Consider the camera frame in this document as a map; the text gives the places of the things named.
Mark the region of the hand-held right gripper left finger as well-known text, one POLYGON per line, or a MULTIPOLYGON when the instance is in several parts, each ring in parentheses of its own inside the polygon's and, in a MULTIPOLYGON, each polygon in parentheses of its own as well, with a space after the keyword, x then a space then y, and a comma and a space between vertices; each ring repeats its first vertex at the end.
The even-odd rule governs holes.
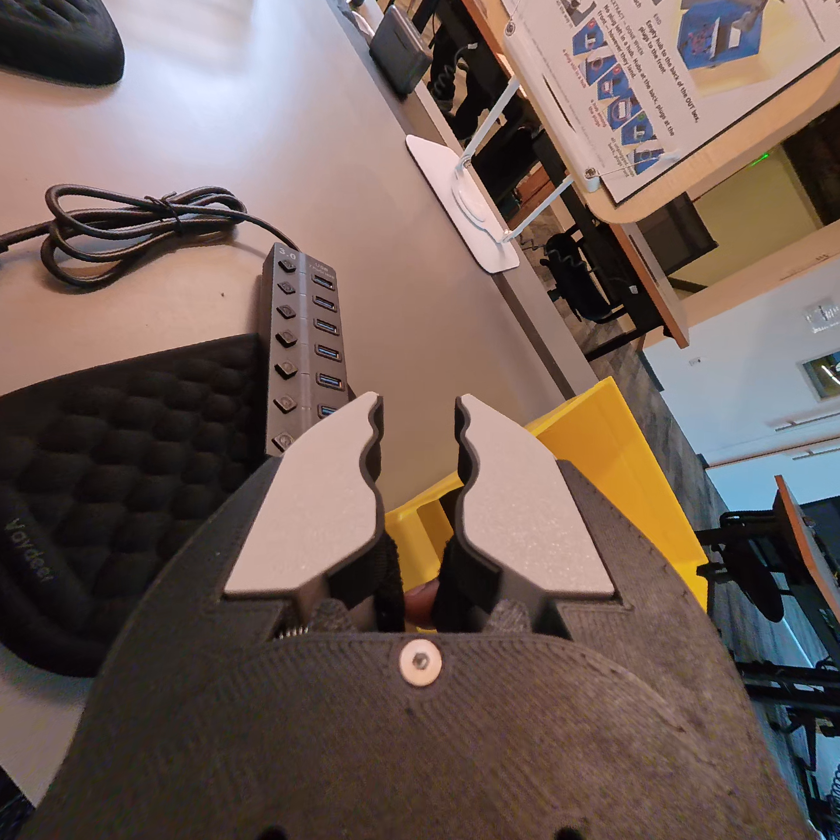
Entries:
POLYGON ((382 499, 365 459, 379 443, 381 396, 366 392, 309 428, 280 458, 224 594, 319 602, 329 577, 383 530, 382 499))

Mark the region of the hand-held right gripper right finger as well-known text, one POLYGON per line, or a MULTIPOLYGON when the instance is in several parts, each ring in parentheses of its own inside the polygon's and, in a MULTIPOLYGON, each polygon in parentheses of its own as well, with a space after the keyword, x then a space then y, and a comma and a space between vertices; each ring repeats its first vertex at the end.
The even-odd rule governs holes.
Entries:
POLYGON ((555 601, 609 602, 609 574, 553 456, 526 428, 471 394, 456 399, 456 591, 489 617, 518 602, 538 625, 555 601))

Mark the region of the yellow plastic bin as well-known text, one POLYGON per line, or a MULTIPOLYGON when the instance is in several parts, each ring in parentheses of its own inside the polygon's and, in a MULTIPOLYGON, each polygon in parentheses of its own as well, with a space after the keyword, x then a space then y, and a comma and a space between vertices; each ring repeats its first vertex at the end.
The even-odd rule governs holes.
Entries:
MULTIPOLYGON (((702 608, 707 556, 642 430, 609 377, 526 426, 557 459, 569 460, 675 567, 702 608)), ((441 499, 463 485, 456 471, 385 514, 406 592, 438 576, 453 527, 441 499)))

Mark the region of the person's right hand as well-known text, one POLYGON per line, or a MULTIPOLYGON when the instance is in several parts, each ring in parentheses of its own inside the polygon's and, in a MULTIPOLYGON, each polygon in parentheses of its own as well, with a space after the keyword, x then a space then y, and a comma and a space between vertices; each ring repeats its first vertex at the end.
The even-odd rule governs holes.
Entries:
POLYGON ((406 628, 412 626, 425 631, 435 630, 433 609, 438 584, 438 579, 433 579, 404 592, 406 628))

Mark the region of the black mesh cushion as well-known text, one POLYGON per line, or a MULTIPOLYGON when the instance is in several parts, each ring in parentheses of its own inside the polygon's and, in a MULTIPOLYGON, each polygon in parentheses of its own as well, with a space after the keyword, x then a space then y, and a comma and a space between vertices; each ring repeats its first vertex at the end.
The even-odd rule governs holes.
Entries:
POLYGON ((101 1, 2 1, 1 66, 105 87, 123 77, 123 43, 101 1))
POLYGON ((2 396, 5 648, 97 674, 163 568, 266 459, 264 361, 241 334, 2 396))

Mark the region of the black office chair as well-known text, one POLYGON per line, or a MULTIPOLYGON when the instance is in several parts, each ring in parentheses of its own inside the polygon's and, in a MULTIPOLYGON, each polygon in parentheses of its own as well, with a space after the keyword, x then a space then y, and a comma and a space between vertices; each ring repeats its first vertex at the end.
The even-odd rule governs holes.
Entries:
POLYGON ((548 268, 554 278, 554 289, 549 291, 552 301, 563 299, 580 321, 604 324, 627 314, 624 305, 610 301, 602 294, 581 256, 577 241, 570 234, 554 234, 543 252, 545 257, 540 264, 548 268))

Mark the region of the wooden desk with monitor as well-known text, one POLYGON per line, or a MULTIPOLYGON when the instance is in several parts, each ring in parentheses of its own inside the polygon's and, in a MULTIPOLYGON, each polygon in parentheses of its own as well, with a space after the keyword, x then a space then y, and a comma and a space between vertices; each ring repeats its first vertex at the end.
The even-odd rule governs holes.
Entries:
POLYGON ((642 330, 642 335, 660 329, 666 338, 671 338, 682 350, 688 348, 689 324, 685 307, 638 226, 630 223, 609 224, 608 227, 633 267, 653 309, 653 315, 646 317, 645 325, 638 324, 633 318, 634 325, 642 330))

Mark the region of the black monitor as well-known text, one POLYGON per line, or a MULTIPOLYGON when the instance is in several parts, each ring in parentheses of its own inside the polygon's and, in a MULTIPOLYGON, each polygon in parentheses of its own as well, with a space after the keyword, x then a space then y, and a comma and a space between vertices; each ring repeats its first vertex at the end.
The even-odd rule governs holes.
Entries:
POLYGON ((686 192, 636 225, 669 277, 718 247, 686 192))

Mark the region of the white board stand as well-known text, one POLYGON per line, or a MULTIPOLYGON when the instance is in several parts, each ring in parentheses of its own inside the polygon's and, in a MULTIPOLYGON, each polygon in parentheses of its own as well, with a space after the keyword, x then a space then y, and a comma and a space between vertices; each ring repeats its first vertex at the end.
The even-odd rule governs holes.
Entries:
POLYGON ((573 186, 598 217, 610 222, 620 221, 619 216, 610 216, 605 209, 595 209, 595 200, 606 190, 606 175, 600 172, 585 174, 585 164, 594 162, 594 154, 584 139, 582 122, 571 112, 573 101, 548 70, 517 71, 464 150, 454 147, 454 136, 444 125, 443 114, 422 81, 416 87, 416 93, 436 126, 444 130, 444 142, 436 143, 408 134, 406 147, 476 263, 486 273, 497 274, 518 267, 520 258, 514 240, 545 208, 573 186), (486 188, 473 176, 471 165, 479 141, 521 88, 563 157, 567 172, 560 184, 523 217, 518 226, 503 227, 498 210, 491 205, 486 188))

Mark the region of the instruction poster board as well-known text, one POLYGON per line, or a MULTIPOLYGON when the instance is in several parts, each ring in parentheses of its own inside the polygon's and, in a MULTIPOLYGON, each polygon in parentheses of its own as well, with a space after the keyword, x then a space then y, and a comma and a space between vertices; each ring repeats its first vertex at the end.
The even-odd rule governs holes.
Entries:
POLYGON ((838 2, 502 2, 504 52, 574 184, 634 221, 816 104, 838 2))

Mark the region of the dark grey power adapter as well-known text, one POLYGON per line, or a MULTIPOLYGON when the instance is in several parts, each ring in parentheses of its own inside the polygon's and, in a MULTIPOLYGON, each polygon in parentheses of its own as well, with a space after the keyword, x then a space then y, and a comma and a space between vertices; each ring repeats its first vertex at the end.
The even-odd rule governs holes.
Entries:
POLYGON ((432 51, 411 19, 394 4, 387 8, 374 32, 370 53, 400 99, 415 90, 433 61, 432 51))

